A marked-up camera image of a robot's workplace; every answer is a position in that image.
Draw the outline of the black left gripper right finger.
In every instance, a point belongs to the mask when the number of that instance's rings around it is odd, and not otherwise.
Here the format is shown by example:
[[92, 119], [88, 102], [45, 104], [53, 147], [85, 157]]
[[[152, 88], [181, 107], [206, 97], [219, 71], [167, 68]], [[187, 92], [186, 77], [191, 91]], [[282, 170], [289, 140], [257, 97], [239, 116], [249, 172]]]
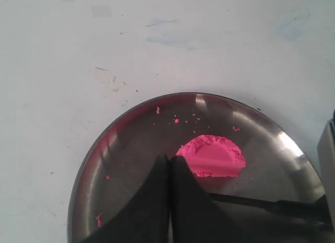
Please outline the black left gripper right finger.
[[174, 242], [266, 242], [211, 200], [181, 156], [170, 161], [170, 211]]

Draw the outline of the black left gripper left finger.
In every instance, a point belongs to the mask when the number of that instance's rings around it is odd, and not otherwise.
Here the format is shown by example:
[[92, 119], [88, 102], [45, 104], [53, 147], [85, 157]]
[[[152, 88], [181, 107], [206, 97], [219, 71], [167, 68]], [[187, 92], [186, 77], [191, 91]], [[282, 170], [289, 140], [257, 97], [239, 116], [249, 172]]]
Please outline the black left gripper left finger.
[[168, 242], [170, 161], [157, 156], [146, 180], [125, 207], [81, 242]]

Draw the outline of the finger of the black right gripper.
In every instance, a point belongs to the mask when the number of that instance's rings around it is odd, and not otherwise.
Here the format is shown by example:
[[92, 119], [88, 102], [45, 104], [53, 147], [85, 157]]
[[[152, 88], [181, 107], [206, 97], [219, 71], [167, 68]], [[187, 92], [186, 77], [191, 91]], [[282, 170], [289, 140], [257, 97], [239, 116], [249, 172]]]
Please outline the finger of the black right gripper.
[[319, 221], [322, 222], [319, 229], [330, 233], [334, 233], [334, 226], [330, 216], [326, 195], [324, 194], [323, 196], [321, 196], [313, 204], [316, 206], [318, 210]]

